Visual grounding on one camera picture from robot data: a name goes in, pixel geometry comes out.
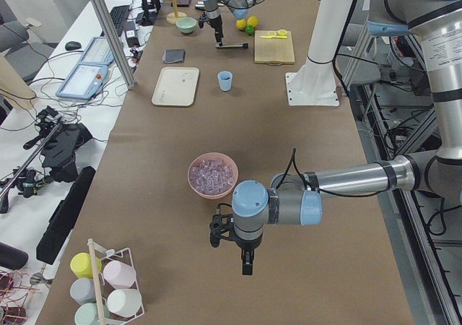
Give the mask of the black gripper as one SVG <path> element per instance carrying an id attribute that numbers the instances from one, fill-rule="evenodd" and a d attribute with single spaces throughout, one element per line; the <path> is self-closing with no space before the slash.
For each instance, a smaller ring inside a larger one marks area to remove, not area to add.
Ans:
<path id="1" fill-rule="evenodd" d="M 242 275 L 253 273 L 254 250 L 261 245 L 262 238 L 263 234 L 260 234 L 258 237 L 253 239 L 244 239 L 235 232 L 235 243 L 239 248 L 242 249 Z"/>
<path id="2" fill-rule="evenodd" d="M 210 12 L 209 13 L 209 24 L 214 29 L 214 37 L 216 40 L 216 47 L 222 46 L 222 17 L 220 12 Z"/>

